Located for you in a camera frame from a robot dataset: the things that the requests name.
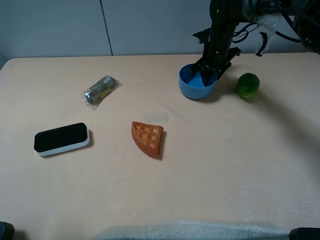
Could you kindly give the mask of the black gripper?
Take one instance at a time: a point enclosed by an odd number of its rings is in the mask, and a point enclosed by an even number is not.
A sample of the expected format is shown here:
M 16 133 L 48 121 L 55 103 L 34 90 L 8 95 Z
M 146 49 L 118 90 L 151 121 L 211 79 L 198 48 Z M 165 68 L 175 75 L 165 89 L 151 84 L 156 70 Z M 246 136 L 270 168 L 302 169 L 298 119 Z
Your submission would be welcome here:
M 188 72 L 191 76 L 200 73 L 203 86 L 209 87 L 214 83 L 214 74 L 218 81 L 231 67 L 231 60 L 240 53 L 241 50 L 238 47 L 217 49 L 215 46 L 211 48 L 210 43 L 207 42 L 204 44 L 202 57 L 189 67 Z

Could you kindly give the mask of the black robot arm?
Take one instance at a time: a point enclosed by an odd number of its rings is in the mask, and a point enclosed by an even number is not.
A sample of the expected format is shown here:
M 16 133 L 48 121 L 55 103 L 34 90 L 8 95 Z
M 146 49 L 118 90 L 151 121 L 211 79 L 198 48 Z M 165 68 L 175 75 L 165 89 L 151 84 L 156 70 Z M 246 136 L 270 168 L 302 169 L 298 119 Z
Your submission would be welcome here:
M 257 25 L 259 17 L 280 14 L 297 34 L 294 39 L 282 33 L 280 37 L 302 44 L 308 51 L 320 52 L 320 2 L 318 0 L 212 0 L 209 6 L 211 27 L 194 34 L 204 45 L 202 57 L 189 68 L 200 73 L 202 84 L 218 79 L 231 66 L 231 60 L 241 50 L 231 47 L 239 23 Z

